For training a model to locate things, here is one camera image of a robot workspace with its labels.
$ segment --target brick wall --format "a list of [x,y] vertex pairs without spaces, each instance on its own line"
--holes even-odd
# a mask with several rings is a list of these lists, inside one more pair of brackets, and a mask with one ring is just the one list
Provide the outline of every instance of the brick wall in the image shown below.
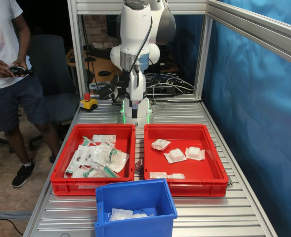
[[106,15],[86,15],[84,16],[84,22],[90,45],[107,49],[120,44],[117,38],[108,36]]

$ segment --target blue plastic bin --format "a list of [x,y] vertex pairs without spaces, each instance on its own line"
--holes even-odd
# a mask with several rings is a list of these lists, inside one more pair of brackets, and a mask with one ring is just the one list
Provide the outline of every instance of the blue plastic bin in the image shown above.
[[[115,183],[96,189],[96,237],[171,237],[177,211],[166,179]],[[112,208],[153,217],[109,221]]]

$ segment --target red button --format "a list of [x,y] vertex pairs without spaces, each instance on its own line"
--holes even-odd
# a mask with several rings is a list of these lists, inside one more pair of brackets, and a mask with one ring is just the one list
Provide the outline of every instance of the red button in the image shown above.
[[85,101],[90,101],[90,93],[85,93],[84,94],[84,100]]

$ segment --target plastic bin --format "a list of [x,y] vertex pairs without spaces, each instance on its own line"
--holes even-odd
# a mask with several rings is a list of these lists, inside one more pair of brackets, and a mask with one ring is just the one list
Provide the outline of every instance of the plastic bin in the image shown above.
[[[83,136],[115,135],[116,149],[130,155],[120,178],[63,178],[74,152],[83,142]],[[101,185],[134,180],[135,126],[132,124],[79,124],[74,126],[63,152],[51,175],[56,195],[95,195],[95,189]]]
[[[171,141],[164,151],[151,147],[157,139]],[[169,164],[164,153],[179,148],[199,147],[205,150],[205,160]],[[185,179],[167,179],[172,196],[223,197],[229,177],[205,125],[149,124],[144,127],[144,177],[150,172],[182,173]]]
[[[176,208],[166,179],[109,184],[96,189],[96,237],[171,237]],[[109,221],[112,208],[153,217]]]

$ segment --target black sneaker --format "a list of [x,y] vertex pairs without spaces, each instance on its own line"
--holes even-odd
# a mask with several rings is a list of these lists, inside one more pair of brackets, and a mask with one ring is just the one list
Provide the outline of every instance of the black sneaker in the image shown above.
[[51,163],[54,163],[55,160],[56,160],[56,157],[53,156],[53,155],[51,155],[50,158],[49,158],[49,160],[50,160]]
[[17,172],[17,176],[12,181],[12,187],[19,188],[27,181],[28,177],[37,169],[37,167],[31,162],[31,166],[25,167],[21,166],[19,171]]

